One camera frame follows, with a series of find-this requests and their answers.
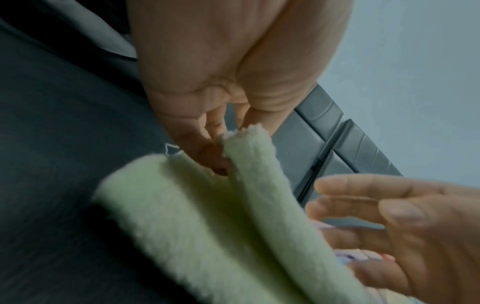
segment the skin crease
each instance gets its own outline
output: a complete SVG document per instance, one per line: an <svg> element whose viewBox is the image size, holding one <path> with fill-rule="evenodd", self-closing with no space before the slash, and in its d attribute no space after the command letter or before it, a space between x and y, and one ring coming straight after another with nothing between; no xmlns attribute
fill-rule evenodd
<svg viewBox="0 0 480 304"><path fill-rule="evenodd" d="M322 230L332 248L395 258L350 263L364 285L429 304L480 302L480 189L365 174L322 178L315 189L322 197L307 204L308 217L355 216L385 225Z"/></svg>
<svg viewBox="0 0 480 304"><path fill-rule="evenodd" d="M261 123L272 135L315 86L352 11L351 0L127 5L153 111L185 153L212 169L230 166L211 139L227 130L227 103L240 127Z"/></svg>

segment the folded fabric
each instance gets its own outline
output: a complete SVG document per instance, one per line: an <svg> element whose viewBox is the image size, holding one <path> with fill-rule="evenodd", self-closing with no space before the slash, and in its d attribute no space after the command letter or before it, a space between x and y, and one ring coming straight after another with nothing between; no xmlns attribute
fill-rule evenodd
<svg viewBox="0 0 480 304"><path fill-rule="evenodd" d="M306 218L265 130L223 138L229 177L184 154L138 159L100 203L155 264L205 303L373 303Z"/></svg>

